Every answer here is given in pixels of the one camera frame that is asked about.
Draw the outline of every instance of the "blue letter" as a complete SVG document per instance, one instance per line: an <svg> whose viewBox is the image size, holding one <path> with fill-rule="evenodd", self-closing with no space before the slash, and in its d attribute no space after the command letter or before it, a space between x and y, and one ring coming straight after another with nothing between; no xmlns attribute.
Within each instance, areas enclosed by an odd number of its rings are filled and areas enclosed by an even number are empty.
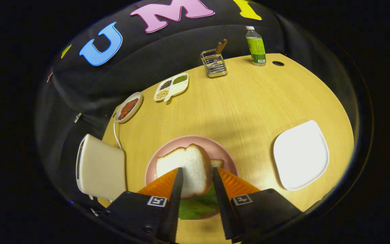
<svg viewBox="0 0 390 244"><path fill-rule="evenodd" d="M121 43L123 43L123 37L114 27L115 23L116 22L109 24L98 34L98 36L104 34L111 42L108 49L106 49L103 53L99 52L93 44L94 39L91 39L79 52L79 55L83 55L91 65L99 66L106 63L110 58L112 58L112 56L114 56L114 54L117 53Z"/></svg>

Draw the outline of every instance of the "lettuce leaf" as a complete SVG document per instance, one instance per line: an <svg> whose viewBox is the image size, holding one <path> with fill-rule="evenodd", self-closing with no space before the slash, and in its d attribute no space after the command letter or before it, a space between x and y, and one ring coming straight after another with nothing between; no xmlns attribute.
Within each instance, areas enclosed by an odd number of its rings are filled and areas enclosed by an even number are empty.
<svg viewBox="0 0 390 244"><path fill-rule="evenodd" d="M180 200L178 217L182 220L202 219L219 210L215 187L212 184L210 190L202 195Z"/></svg>

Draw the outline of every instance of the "red food in bowl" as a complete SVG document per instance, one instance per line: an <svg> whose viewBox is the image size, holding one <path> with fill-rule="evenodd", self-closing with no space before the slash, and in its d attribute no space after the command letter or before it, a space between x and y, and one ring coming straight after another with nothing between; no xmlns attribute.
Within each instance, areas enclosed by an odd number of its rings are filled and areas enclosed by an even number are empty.
<svg viewBox="0 0 390 244"><path fill-rule="evenodd" d="M123 119L124 117L126 117L127 114L129 114L130 110L132 110L132 108L135 106L135 104L138 102L138 98L126 103L126 105L124 105L124 107L121 109L121 113L120 115L118 116L118 120L120 119Z"/></svg>

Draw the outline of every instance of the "pink letter m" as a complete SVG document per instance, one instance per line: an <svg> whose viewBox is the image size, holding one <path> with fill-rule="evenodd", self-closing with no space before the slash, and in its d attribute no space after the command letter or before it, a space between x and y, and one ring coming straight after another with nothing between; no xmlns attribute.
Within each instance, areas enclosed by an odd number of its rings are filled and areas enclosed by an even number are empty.
<svg viewBox="0 0 390 244"><path fill-rule="evenodd" d="M147 25L145 32L152 33L168 24L166 21L160 21L156 15L179 21L181 19L181 8L186 9L186 18L200 18L215 14L215 11L208 9L200 0L172 0L170 5L147 4L136 9L130 15L139 15Z"/></svg>

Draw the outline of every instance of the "bread crust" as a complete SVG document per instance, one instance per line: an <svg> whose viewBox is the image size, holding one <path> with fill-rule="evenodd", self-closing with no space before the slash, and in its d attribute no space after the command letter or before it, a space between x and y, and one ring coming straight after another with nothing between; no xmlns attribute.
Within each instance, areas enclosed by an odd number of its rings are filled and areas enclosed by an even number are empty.
<svg viewBox="0 0 390 244"><path fill-rule="evenodd" d="M222 159L212 159L212 160L219 160L219 161L221 161L220 168L223 168L223 165L225 164L224 160L222 160Z"/></svg>
<svg viewBox="0 0 390 244"><path fill-rule="evenodd" d="M177 150L186 150L187 148L189 147L196 147L198 149L198 151L200 151L201 155L202 155L202 162L203 162L203 167L204 167L204 171L205 171L205 185L206 185L206 188L204 189L204 191L202 192L196 192L190 196L186 196L186 197L181 197L181 199L189 199L189 198L193 198L195 196L201 196L205 193L208 193L210 188L212 187L212 181L213 181L213 178L212 178L212 175L213 175L213 168L212 168L212 163L210 162L210 157L208 155L208 153L206 152L206 150L201 147L200 145L197 145L195 143L192 143L190 144L189 146L187 146L186 148L185 147L178 147L172 151L170 151L169 153L167 153L166 155L164 155L163 157L158 157L158 158L164 158L166 157L167 155L177 151Z"/></svg>
<svg viewBox="0 0 390 244"><path fill-rule="evenodd" d="M191 146L198 148L198 150L201 152L201 154L203 156L202 159L203 159L203 165L204 165L204 170L205 170L205 178L206 178L205 185L206 185L206 188L201 193L195 193L193 196L182 198L182 199L187 199L187 198L191 198L191 197L194 197L194 196L204 195L204 194L208 193L210 188L212 187L213 168L212 168L212 162L210 162L210 157L209 157L208 153L200 145L192 143L188 147L191 147Z"/></svg>

